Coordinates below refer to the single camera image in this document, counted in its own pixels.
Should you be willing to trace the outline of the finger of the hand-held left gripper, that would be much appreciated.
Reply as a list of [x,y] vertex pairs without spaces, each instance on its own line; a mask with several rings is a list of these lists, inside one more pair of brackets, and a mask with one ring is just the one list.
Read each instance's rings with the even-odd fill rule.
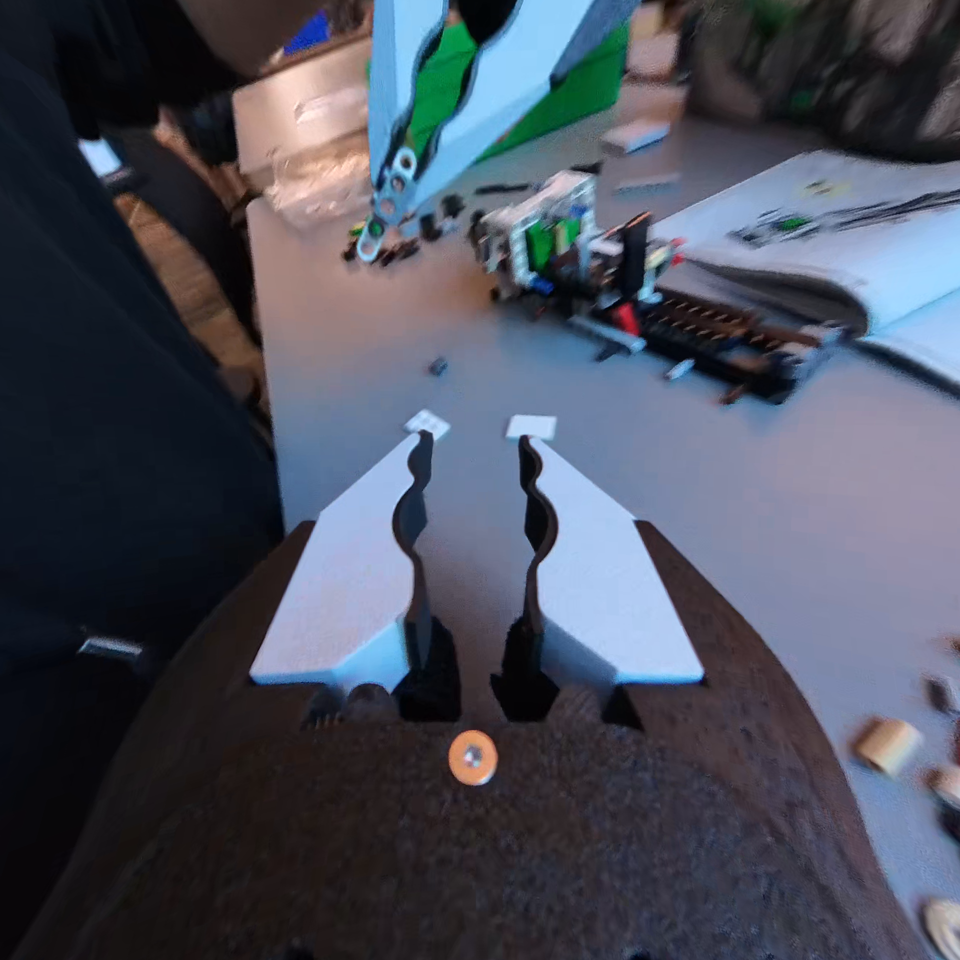
[[414,113],[419,72],[439,45],[447,1],[376,1],[368,70],[367,133],[373,189],[400,147]]
[[639,2],[456,2],[474,44],[417,159],[411,210],[420,209],[563,81]]

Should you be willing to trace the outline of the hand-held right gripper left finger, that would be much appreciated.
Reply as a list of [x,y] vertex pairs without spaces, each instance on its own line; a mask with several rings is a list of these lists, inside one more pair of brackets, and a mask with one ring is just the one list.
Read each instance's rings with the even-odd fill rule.
[[396,690],[426,665],[417,541],[433,451],[431,433],[409,435],[321,511],[249,668],[254,684]]

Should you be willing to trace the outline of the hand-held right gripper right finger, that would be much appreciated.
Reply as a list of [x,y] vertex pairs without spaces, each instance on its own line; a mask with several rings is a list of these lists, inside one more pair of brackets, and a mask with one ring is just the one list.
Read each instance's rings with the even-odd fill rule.
[[522,436],[518,455],[534,670],[558,687],[700,683],[705,668],[638,520],[544,440]]

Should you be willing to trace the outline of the grey lego beam with holes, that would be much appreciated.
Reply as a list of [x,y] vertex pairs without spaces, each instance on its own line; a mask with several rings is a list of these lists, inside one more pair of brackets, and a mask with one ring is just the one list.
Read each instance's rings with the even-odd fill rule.
[[387,234],[416,209],[418,160],[409,146],[399,147],[385,161],[375,181],[371,209],[356,241],[356,256],[372,264],[379,256]]

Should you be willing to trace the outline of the white lego brick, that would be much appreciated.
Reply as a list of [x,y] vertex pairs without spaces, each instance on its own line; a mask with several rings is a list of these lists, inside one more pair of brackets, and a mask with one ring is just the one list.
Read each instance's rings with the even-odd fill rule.
[[614,126],[601,135],[604,158],[627,157],[662,143],[670,134],[672,124],[661,119],[637,119]]

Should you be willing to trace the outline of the cluster of black lego pins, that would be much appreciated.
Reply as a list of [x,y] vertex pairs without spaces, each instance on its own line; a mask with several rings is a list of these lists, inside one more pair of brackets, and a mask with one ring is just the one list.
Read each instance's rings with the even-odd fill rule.
[[412,220],[404,220],[399,227],[400,240],[381,246],[372,263],[386,268],[396,261],[414,257],[420,251],[422,242],[432,244],[456,233],[459,230],[459,217],[465,208],[466,202],[461,194],[444,195],[436,210],[419,217],[416,228]]

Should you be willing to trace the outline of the partly built lego model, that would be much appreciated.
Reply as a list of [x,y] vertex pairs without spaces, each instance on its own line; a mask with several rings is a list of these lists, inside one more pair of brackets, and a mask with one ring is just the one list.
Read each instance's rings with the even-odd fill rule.
[[726,405],[747,395],[783,404],[849,339],[835,321],[776,321],[666,286],[685,241],[655,238],[649,211],[600,227],[596,179],[560,170],[529,198],[471,214],[469,243],[494,280],[494,302],[532,300],[535,316],[600,341],[597,361],[646,352],[673,362],[669,381],[707,375],[726,385]]

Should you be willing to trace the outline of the pile of tan lego pieces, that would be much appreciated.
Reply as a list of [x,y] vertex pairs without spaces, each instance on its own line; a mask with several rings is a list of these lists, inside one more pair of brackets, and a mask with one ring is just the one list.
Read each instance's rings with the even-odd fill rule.
[[[958,679],[943,674],[924,678],[933,709],[953,722],[954,747],[951,762],[941,764],[926,777],[925,783],[935,800],[944,833],[959,842],[959,766],[958,766]],[[920,748],[922,737],[915,726],[894,718],[871,721],[855,741],[853,754],[859,764],[887,778],[896,778]],[[926,939],[940,958],[959,957],[959,903],[956,899],[933,896],[920,909],[919,918]]]

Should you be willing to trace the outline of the green cardboard box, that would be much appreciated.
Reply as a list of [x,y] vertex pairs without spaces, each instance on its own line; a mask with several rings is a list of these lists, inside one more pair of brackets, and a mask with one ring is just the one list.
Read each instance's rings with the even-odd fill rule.
[[[612,107],[618,101],[628,41],[629,27],[618,26],[558,86],[481,153],[478,160],[505,154]],[[444,28],[438,48],[421,68],[414,112],[405,135],[405,145],[419,158],[434,131],[453,113],[476,51],[476,43],[466,25],[455,23]]]

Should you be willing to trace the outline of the small blue object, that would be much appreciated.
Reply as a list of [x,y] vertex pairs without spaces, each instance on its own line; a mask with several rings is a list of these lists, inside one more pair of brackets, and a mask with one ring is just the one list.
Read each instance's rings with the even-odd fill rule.
[[285,57],[293,57],[321,46],[331,39],[330,19],[319,9],[283,47]]

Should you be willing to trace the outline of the pale grey flat box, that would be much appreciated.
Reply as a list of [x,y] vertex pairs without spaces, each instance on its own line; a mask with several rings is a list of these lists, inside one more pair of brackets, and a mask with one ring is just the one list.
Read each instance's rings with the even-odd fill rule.
[[372,45],[367,35],[342,37],[233,92],[238,168],[248,186],[264,190],[282,162],[366,135]]

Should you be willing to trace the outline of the clear plastic bag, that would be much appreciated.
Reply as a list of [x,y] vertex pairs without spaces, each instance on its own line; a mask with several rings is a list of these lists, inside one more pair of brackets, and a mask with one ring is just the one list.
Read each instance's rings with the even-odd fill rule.
[[263,194],[273,212],[306,229],[367,210],[373,186],[366,89],[350,86],[302,98],[292,118],[293,147],[269,152],[271,181]]

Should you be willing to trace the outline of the dark cloth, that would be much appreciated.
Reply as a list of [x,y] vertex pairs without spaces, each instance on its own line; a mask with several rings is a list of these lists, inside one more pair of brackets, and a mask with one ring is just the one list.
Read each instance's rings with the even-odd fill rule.
[[957,1],[697,2],[688,104],[905,162],[959,157]]

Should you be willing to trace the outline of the open instruction booklet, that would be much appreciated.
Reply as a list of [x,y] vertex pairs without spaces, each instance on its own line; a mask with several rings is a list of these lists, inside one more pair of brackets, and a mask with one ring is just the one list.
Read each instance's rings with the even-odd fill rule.
[[959,162],[811,150],[660,220],[697,267],[958,393]]

